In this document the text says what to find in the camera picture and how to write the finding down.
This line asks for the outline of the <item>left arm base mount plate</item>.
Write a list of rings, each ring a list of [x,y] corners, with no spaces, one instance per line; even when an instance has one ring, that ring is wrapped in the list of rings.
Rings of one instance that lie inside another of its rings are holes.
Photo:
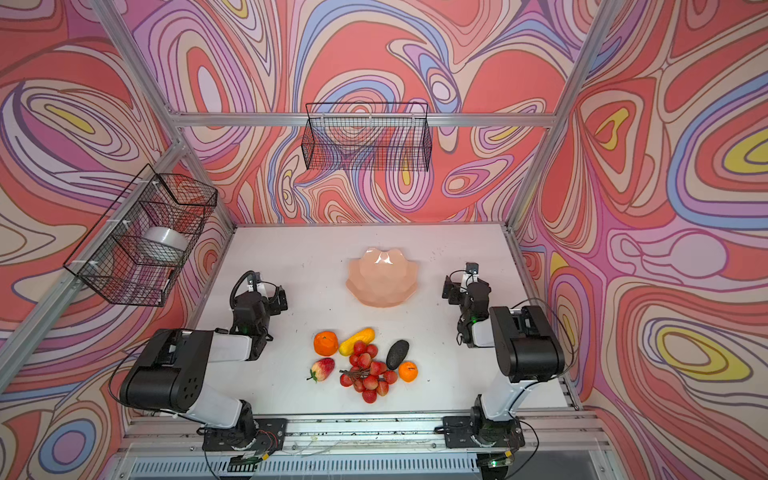
[[[205,452],[274,453],[283,448],[288,420],[286,418],[257,418],[252,425],[229,429],[199,427]]]

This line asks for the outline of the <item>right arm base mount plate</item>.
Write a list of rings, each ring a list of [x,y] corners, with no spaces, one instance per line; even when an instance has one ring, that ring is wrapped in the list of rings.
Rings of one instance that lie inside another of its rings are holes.
[[[470,416],[445,416],[434,429],[449,449],[506,448],[517,451],[526,445],[517,419],[489,421]]]

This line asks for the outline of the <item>large orange fake tangerine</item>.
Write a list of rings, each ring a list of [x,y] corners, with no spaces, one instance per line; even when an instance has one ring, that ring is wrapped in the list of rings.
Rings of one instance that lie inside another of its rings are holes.
[[[315,335],[313,348],[322,357],[332,357],[339,348],[337,335],[333,331],[322,331]]]

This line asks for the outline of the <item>small orange fake fruit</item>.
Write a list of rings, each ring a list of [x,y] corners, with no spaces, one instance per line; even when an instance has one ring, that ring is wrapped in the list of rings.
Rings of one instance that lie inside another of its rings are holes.
[[[406,383],[413,382],[419,374],[418,367],[411,361],[405,361],[400,364],[398,368],[398,375],[400,379]]]

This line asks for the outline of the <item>red fake grape bunch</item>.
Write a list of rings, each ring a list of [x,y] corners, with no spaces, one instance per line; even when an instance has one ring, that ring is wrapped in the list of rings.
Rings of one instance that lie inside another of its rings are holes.
[[[378,348],[362,342],[356,345],[360,349],[349,357],[350,367],[340,372],[340,385],[352,388],[367,404],[374,404],[380,397],[385,397],[390,387],[399,379],[395,371],[389,370],[385,362],[376,359]]]

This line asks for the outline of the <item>red yellow fake apple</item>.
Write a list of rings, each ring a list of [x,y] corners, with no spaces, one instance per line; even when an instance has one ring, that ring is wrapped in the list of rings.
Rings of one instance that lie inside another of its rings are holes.
[[[335,370],[335,360],[333,358],[322,358],[312,364],[309,369],[307,381],[312,380],[316,383],[325,381]]]

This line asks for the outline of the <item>dark fake avocado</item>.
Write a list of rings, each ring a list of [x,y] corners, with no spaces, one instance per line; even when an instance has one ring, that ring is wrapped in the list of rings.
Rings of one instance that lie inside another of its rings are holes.
[[[397,340],[388,350],[386,366],[389,370],[396,371],[406,359],[410,344],[407,340]]]

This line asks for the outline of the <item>yellow fake banana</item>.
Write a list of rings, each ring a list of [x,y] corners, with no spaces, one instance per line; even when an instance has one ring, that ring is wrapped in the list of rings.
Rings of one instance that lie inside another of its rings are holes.
[[[367,346],[372,343],[374,339],[375,330],[373,328],[365,328],[344,340],[338,348],[338,353],[345,357],[357,354],[360,352],[360,349],[356,347],[359,342],[362,342]]]

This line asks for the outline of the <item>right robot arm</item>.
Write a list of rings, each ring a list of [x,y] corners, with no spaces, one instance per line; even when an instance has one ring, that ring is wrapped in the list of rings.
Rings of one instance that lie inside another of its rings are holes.
[[[547,316],[522,301],[493,306],[491,286],[470,268],[462,279],[447,275],[442,297],[460,309],[457,343],[469,348],[459,356],[456,386],[464,415],[445,416],[436,431],[450,449],[524,445],[517,411],[533,389],[565,371],[566,355]]]

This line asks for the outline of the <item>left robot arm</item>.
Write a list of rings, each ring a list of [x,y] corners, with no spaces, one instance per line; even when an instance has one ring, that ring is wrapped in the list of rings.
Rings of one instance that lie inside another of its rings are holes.
[[[199,425],[206,454],[252,452],[263,458],[282,449],[285,419],[257,421],[251,404],[216,389],[206,380],[213,364],[240,365],[257,361],[273,340],[270,320],[288,309],[285,289],[266,289],[257,273],[248,271],[234,287],[228,305],[228,329],[160,329],[122,381],[119,402],[129,408],[168,413]]]

